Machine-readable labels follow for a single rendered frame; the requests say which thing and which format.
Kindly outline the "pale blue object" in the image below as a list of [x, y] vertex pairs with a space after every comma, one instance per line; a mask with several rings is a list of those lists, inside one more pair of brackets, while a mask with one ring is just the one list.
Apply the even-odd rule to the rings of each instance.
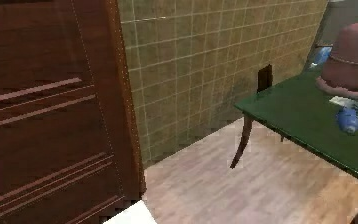
[[328, 59], [331, 50], [332, 50], [331, 47], [322, 47], [314, 56], [314, 60], [310, 64], [310, 67], [313, 68], [318, 65], [324, 64]]

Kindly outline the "pink round pot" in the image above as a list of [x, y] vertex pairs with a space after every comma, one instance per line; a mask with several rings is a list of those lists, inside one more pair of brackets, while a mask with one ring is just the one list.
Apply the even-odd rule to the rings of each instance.
[[358, 23], [339, 31], [316, 85], [327, 94], [358, 99]]

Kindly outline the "dark brown chair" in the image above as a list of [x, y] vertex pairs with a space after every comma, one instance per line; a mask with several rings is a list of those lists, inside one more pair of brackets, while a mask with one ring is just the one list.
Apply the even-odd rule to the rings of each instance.
[[264, 68], [258, 71], [257, 75], [257, 91], [261, 92], [272, 86], [273, 83], [273, 74], [272, 74], [272, 65], [268, 64]]

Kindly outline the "white flat paper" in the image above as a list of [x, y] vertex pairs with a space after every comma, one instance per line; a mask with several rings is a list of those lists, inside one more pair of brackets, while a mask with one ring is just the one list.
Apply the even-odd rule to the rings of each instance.
[[342, 107], [352, 107], [354, 105], [354, 101], [352, 99], [340, 96], [332, 97], [329, 102]]

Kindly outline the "blue bottle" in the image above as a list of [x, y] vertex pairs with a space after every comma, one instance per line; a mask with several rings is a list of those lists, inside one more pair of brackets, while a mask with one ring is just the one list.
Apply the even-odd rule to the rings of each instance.
[[355, 134], [358, 131], [358, 106], [341, 107], [336, 114], [339, 129], [346, 134]]

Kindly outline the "green top table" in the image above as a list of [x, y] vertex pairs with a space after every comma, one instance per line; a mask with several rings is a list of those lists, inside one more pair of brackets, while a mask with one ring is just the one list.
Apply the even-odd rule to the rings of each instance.
[[244, 126], [231, 168], [243, 155], [257, 121], [358, 179], [358, 131], [348, 135], [339, 129], [339, 107], [316, 87], [319, 75], [318, 68], [310, 69], [235, 104], [244, 114]]

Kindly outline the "brown wooden door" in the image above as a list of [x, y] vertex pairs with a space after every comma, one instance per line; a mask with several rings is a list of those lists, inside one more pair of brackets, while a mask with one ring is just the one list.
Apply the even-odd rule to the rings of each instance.
[[144, 191], [117, 0], [0, 0], [0, 224], [103, 224]]

